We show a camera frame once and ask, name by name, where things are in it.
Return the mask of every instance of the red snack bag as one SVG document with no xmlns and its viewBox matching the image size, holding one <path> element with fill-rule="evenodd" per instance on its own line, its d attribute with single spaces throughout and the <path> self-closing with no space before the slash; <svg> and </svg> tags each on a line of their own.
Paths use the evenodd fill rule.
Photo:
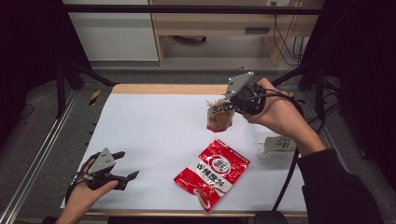
<svg viewBox="0 0 396 224">
<path fill-rule="evenodd" d="M 208 212 L 230 190 L 249 164 L 248 159 L 219 139 L 214 139 L 175 178 L 175 182 L 197 196 L 201 206 Z"/>
</svg>

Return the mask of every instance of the black sleeve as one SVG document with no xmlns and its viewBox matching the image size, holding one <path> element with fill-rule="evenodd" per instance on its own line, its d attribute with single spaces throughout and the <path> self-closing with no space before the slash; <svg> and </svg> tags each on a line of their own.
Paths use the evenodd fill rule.
<svg viewBox="0 0 396 224">
<path fill-rule="evenodd" d="M 373 195 L 342 167 L 334 149 L 301 157 L 297 163 L 310 224 L 384 223 Z"/>
<path fill-rule="evenodd" d="M 56 220 L 58 220 L 57 217 L 44 217 L 41 224 L 55 224 Z"/>
</svg>

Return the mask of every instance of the desk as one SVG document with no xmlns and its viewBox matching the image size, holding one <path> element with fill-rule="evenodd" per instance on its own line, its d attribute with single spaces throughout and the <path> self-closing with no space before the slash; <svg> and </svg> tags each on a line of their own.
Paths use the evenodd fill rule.
<svg viewBox="0 0 396 224">
<path fill-rule="evenodd" d="M 224 133 L 206 129 L 206 99 L 219 99 L 225 85 L 135 85 L 120 84 L 109 95 L 92 140 L 81 161 L 108 147 L 125 151 L 113 175 L 139 170 L 125 191 L 112 190 L 88 213 L 104 216 L 254 216 L 270 210 L 289 169 L 292 153 L 256 156 L 256 137 L 274 135 L 268 129 L 248 124 L 241 115 Z M 219 138 L 251 163 L 231 190 L 210 213 L 194 195 L 179 187 L 174 178 L 209 143 Z M 298 168 L 279 206 L 286 215 L 305 216 L 306 208 Z"/>
<path fill-rule="evenodd" d="M 278 2 L 279 7 L 321 7 L 323 0 L 149 0 L 151 5 L 191 5 L 191 6 L 244 6 L 269 7 L 270 2 Z M 286 43 L 292 36 L 311 36 L 318 19 L 316 15 L 278 15 L 275 29 L 274 15 L 235 15 L 235 14 L 187 14 L 152 13 L 153 28 L 157 43 L 160 64 L 166 52 L 169 35 L 259 35 L 273 65 L 282 60 L 286 53 Z"/>
</svg>

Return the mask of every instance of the snack package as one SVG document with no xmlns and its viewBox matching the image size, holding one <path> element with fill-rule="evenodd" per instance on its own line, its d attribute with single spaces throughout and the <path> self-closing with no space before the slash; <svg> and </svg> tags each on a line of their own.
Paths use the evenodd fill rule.
<svg viewBox="0 0 396 224">
<path fill-rule="evenodd" d="M 233 125 L 233 114 L 230 101 L 220 99 L 218 101 L 206 101 L 210 106 L 207 109 L 206 128 L 214 133 L 224 132 Z"/>
<path fill-rule="evenodd" d="M 259 158 L 264 158 L 271 152 L 293 152 L 296 148 L 296 144 L 291 138 L 281 135 L 266 137 L 264 142 L 258 137 L 257 144 Z"/>
<path fill-rule="evenodd" d="M 209 212 L 249 164 L 248 159 L 216 138 L 175 178 L 175 182 L 197 196 L 201 206 Z"/>
</svg>

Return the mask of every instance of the white tabletop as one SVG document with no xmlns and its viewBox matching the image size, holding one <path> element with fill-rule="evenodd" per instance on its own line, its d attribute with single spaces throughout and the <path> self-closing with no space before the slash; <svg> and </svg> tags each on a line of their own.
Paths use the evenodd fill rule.
<svg viewBox="0 0 396 224">
<path fill-rule="evenodd" d="M 220 95 L 111 93 L 81 163 L 108 147 L 125 151 L 113 175 L 140 171 L 125 190 L 112 190 L 92 208 L 92 214 L 182 213 L 206 214 L 196 196 L 174 178 L 214 139 L 218 138 L 250 160 L 250 165 L 210 214 L 254 213 L 270 210 L 290 167 L 292 153 L 257 157 L 257 135 L 274 136 L 268 129 L 248 124 L 239 114 L 223 133 L 206 128 L 205 101 Z M 300 170 L 278 210 L 305 212 Z"/>
</svg>

